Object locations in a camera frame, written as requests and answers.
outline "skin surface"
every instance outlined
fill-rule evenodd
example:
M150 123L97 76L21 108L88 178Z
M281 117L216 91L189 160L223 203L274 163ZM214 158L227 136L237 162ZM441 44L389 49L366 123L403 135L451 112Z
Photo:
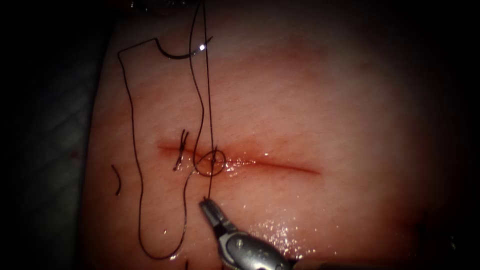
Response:
M211 198L241 230L289 258L411 263L451 248L461 185L458 153L437 91L441 70L394 25L357 6L207 2L213 146L227 157ZM187 229L171 260L140 248L140 177L117 52L158 37L188 52L195 9L119 21L102 68L91 124L80 231L93 269L220 269L212 229L198 203L210 179L192 175ZM199 13L192 38L204 40ZM189 60L153 42L121 55L134 108L144 194L141 234L155 256L183 231L183 188L192 170L202 108ZM205 53L192 58L205 105L196 161L212 150ZM180 169L182 130L189 135ZM121 176L121 191L114 165ZM209 172L210 162L199 168Z

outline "skin incision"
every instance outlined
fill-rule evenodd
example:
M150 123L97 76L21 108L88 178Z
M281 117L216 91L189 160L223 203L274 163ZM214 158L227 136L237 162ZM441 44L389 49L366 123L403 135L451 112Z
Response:
M451 244L453 134L435 82L419 75L408 40L317 5L206 2L209 79L205 49L190 66L147 42L121 54L131 104L117 52L158 38L187 54L195 8L117 24L83 189L88 268L220 270L199 208L209 194L289 259L396 265ZM194 49L203 25L200 11ZM145 254L140 214L144 249L167 256L183 237L177 252Z

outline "dark background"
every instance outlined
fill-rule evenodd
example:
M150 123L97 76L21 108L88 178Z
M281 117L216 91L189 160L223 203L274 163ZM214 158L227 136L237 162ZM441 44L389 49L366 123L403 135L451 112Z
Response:
M458 168L459 182L473 184L478 89L473 84L478 76L474 8L461 2L352 5L375 10L379 24L393 22L431 49L434 57L428 61L441 66L442 76L456 89L453 94L439 89L438 96L454 101L451 110L461 121L452 128L465 130L458 142L465 160ZM4 13L11 17L4 22L9 68L2 90L6 260L16 267L81 269L77 223L90 118L112 27L125 15L93 0L18 2ZM473 258L475 205L465 201L452 258ZM451 263L444 259L439 264Z

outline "black suture thread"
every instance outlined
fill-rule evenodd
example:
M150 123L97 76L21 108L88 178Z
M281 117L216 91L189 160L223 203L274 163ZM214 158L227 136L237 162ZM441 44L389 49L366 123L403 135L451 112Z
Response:
M202 1L202 9L203 9L203 34L204 34L205 44L206 44L207 43L207 15L205 12L205 1ZM210 184L208 185L208 198L210 198L210 191L212 190L212 179L214 177L215 153L217 152L217 147L215 147L215 151L214 151L214 129L212 124L212 102L211 102L211 96L210 96L210 69L209 69L208 46L205 46L205 62L206 62L206 85L208 87L208 113L210 115L210 140L211 140L211 150L213 151L212 158L211 158Z
M199 10L199 7L200 7L200 2L198 3L197 7L196 7L196 10L195 10L195 16L193 18L193 23L195 24L195 18L197 17L197 13L198 13L198 10ZM152 38L152 39L149 39L149 40L146 40L146 41L143 41L143 42L140 42L140 43L137 43L135 45L132 45L128 48L125 48L125 49L122 49L120 50L118 53L117 53L117 58L118 58L118 61L120 62L120 65L121 65L121 70L122 70L122 74L123 74L123 82L125 84L125 89L126 89L126 93L128 95L128 100L129 100L129 103L130 103L130 120L131 120L131 130L132 130L132 142L133 142L133 154L135 156L135 163L136 163L136 167L138 169L138 174L139 174L139 177L140 177L140 199L139 199L139 204L138 204L138 241L140 243L140 247L142 249L142 251L151 259L154 259L154 260L166 260L166 259L169 259L171 256L173 256L179 249L180 249L180 246L182 245L183 241L184 241L184 238L185 238L185 232L186 232L186 229L187 229L187 201L186 201L186 189L187 189L187 183L188 183L188 180L190 179L190 176L192 175L193 173L193 170L192 172L190 173L190 175L188 176L188 178L186 179L185 181L185 185L183 187L183 210L184 210L184 222L183 222L183 232L182 232L182 235L181 235L181 239L180 239L180 242L178 243L178 246L170 253L170 254L167 254L165 256L154 256L152 254L150 254L143 242L142 242L142 233L141 233L141 227L142 227L142 202L143 202L143 196L144 196L144 177L143 177L143 174L142 174L142 169L140 167L140 162L139 162L139 158L138 158L138 154L137 154L137 145L136 145L136 142L135 142L135 121L134 121L134 104L133 104L133 101L132 101L132 95L130 93L130 89L129 89L129 85L128 85L128 82L127 82L127 76L126 76L126 73L125 73L125 66L124 66L124 63L122 61L122 58L121 58L121 53L127 51L127 50L130 50L132 48L135 48L137 46L140 46L140 45L143 45L145 43L148 43L148 42L151 42L151 41L155 41L157 47L158 47L158 50L167 58L170 58L170 59L176 59L176 60L179 60L179 59L186 59L186 58L189 58L190 59L190 62L192 61L192 55L195 55L197 54L199 51L200 51L200 48L197 49L196 51L192 51L192 41L191 41L191 36L190 35L190 41L189 41L189 47L188 47L188 51L189 53L188 54L185 54L185 55L180 55L180 56L177 56L177 55L171 55L167 52L165 52L162 47L160 46L160 43L159 43L159 40L157 38Z
M182 163L182 154L185 150L185 144L187 143L187 137L189 135L189 132L185 134L185 129L181 132L181 137L180 137L180 147L178 148L178 158L176 160L175 166L173 167L173 170L176 171L179 169L180 163Z
M113 169L113 171L116 174L116 177L118 178L118 189L115 192L115 196L118 196L120 195L120 190L122 189L122 179L120 178L119 171L115 168L113 164L111 165L111 168Z
M191 29L190 29L190 36L188 38L188 51L190 52L192 50L192 36L194 34L194 26L195 26L195 20L197 19L197 13L199 11L200 7L200 1L198 2L195 10L195 15L193 16L193 22L191 23ZM192 64L192 56L188 56L188 60L190 62L190 71L191 71L191 77L193 78L193 83L195 84L195 89L196 93L198 94L198 99L200 100L200 106L201 106L201 120L200 120L200 128L198 129L198 135L196 136L195 140L195 146L193 147L193 157L192 157L192 163L196 164L195 162L195 155L197 154L197 146L199 145L199 139L200 139L200 134L202 133L202 128L204 127L204 118L205 118L205 108L204 108L204 101L202 100L202 95L200 94L199 86L197 84L197 79L195 78L195 72L194 72L194 66Z

